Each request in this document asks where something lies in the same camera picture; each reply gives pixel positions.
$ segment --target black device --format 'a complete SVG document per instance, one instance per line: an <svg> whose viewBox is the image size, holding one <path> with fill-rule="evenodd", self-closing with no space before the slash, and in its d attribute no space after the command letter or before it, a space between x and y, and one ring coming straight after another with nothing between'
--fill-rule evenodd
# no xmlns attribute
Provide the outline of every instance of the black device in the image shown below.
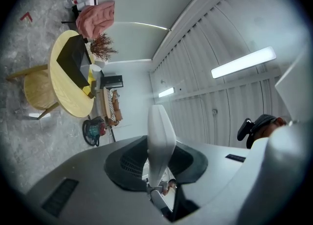
<svg viewBox="0 0 313 225"><path fill-rule="evenodd" d="M100 87L106 87L107 89L122 88L124 87L123 77L121 75L101 77Z"/></svg>
<svg viewBox="0 0 313 225"><path fill-rule="evenodd" d="M247 134L251 134L251 129L254 125L255 123L252 122L250 118L245 119L237 133L237 139L242 141Z"/></svg>
<svg viewBox="0 0 313 225"><path fill-rule="evenodd" d="M82 35L69 38L57 62L79 88L89 86L88 74L91 60Z"/></svg>

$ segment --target speckled floor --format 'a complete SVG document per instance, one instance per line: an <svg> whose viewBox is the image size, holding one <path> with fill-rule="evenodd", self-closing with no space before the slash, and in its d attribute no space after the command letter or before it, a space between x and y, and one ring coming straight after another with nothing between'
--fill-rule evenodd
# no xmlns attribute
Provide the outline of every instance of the speckled floor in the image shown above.
<svg viewBox="0 0 313 225"><path fill-rule="evenodd" d="M20 20L26 13L32 17ZM46 64L57 37L69 27L73 13L61 0L20 0L0 34L0 163L12 187L27 192L45 174L72 155L91 148L83 139L84 119L61 107L51 117L32 120L23 93L23 78L7 82L13 72ZM108 144L109 135L100 140Z"/></svg>

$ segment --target person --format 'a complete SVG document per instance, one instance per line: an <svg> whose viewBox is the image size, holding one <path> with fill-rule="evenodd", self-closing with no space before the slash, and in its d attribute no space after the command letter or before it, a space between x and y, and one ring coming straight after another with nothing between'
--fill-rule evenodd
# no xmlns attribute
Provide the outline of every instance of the person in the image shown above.
<svg viewBox="0 0 313 225"><path fill-rule="evenodd" d="M270 114L262 114L254 123L251 134L246 141L246 148L248 149L251 149L252 144L257 139L269 137L275 129L287 125L283 118Z"/></svg>
<svg viewBox="0 0 313 225"><path fill-rule="evenodd" d="M168 182L166 181L161 181L159 186L162 186L163 191L162 194L166 196L168 192L170 191L170 188L176 189L176 180L175 179L170 179Z"/></svg>

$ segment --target black vent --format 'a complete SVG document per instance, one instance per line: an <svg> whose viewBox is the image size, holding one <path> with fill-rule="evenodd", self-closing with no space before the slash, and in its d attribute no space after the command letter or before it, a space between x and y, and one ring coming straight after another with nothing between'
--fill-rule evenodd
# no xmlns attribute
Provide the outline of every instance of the black vent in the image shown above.
<svg viewBox="0 0 313 225"><path fill-rule="evenodd" d="M186 170L193 163L193 161L194 159L191 154L176 146L168 166L172 174L176 176Z"/></svg>
<svg viewBox="0 0 313 225"><path fill-rule="evenodd" d="M236 161L240 161L240 162L244 162L245 161L245 157L240 157L240 156L236 156L236 155L232 155L229 154L227 156L225 156L225 158L231 159L231 160L236 160Z"/></svg>
<svg viewBox="0 0 313 225"><path fill-rule="evenodd" d="M42 208L49 214L58 217L77 184L77 180L65 179L48 200L45 201Z"/></svg>
<svg viewBox="0 0 313 225"><path fill-rule="evenodd" d="M142 177L142 168L138 163L130 157L122 156L121 167L133 176L140 178Z"/></svg>

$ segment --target small box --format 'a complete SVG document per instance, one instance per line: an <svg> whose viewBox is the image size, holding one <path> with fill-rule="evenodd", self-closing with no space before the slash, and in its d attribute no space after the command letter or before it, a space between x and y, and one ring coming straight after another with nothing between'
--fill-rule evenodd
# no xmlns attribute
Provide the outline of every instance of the small box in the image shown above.
<svg viewBox="0 0 313 225"><path fill-rule="evenodd" d="M82 35L69 38L57 62L79 88L89 86L88 74L91 60Z"/></svg>
<svg viewBox="0 0 313 225"><path fill-rule="evenodd" d="M123 77L121 75L101 77L101 87L107 89L122 88L124 87Z"/></svg>

